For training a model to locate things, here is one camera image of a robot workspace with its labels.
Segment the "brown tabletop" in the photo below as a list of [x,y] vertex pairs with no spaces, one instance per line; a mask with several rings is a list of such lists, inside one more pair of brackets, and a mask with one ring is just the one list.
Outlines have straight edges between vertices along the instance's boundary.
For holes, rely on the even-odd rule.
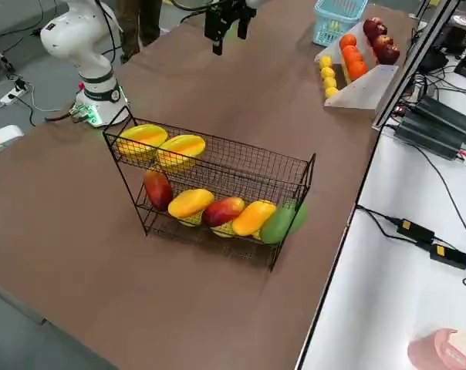
[[123,370],[292,368],[375,140],[368,116],[322,107],[313,2],[265,6],[222,57],[182,25],[119,71],[136,116],[317,153],[309,219],[272,273],[146,237],[101,132],[61,122],[0,153],[0,286]]

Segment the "pants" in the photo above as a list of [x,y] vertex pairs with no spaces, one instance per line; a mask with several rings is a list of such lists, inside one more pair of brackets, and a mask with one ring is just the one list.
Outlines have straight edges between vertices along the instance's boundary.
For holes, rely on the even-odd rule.
[[162,0],[118,0],[116,17],[123,32],[122,62],[126,62],[139,50],[139,36],[142,44],[147,46],[156,41],[160,35],[159,18]]

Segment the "electrical outlet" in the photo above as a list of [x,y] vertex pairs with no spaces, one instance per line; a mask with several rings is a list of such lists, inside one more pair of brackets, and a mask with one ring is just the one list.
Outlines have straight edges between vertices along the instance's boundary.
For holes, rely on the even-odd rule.
[[18,88],[13,88],[12,90],[10,90],[9,92],[7,92],[7,94],[5,96],[3,96],[1,99],[0,99],[0,103],[6,105],[6,106],[9,106],[10,104],[12,104],[14,101],[17,100],[17,98],[20,98],[22,95],[24,95],[25,93],[27,93],[26,90],[24,89],[18,89]]

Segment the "black metal basket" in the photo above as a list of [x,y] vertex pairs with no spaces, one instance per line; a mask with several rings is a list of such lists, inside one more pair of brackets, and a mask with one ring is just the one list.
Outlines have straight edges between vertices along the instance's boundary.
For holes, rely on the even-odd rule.
[[[309,161],[297,160],[233,140],[137,119],[127,107],[115,116],[112,123],[120,121],[119,118],[123,115],[128,115],[127,121],[117,126],[110,124],[103,135],[145,233],[149,234],[152,231],[229,256],[262,261],[273,269],[285,239],[277,244],[263,244],[253,237],[219,237],[206,226],[188,227],[192,225],[186,225],[187,221],[179,222],[168,212],[156,210],[152,206],[144,189],[144,171],[153,167],[154,170],[164,173],[175,196],[184,190],[207,189],[214,194],[216,200],[240,197],[245,204],[256,200],[269,200],[276,205],[290,202],[295,204],[295,210],[298,211],[312,183],[316,155],[312,155]],[[161,156],[164,154],[168,161],[176,160],[177,163],[182,163],[181,166],[188,163],[187,168],[170,170],[156,160],[158,147],[121,136],[124,130],[145,123],[165,129],[168,139],[187,134],[200,136],[206,142],[206,149],[200,158],[190,158],[159,149]]]

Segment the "pink cup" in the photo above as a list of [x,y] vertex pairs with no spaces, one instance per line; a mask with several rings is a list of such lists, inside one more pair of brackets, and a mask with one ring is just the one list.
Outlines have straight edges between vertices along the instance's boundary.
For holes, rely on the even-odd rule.
[[418,370],[466,370],[466,335],[440,329],[412,341],[408,357]]

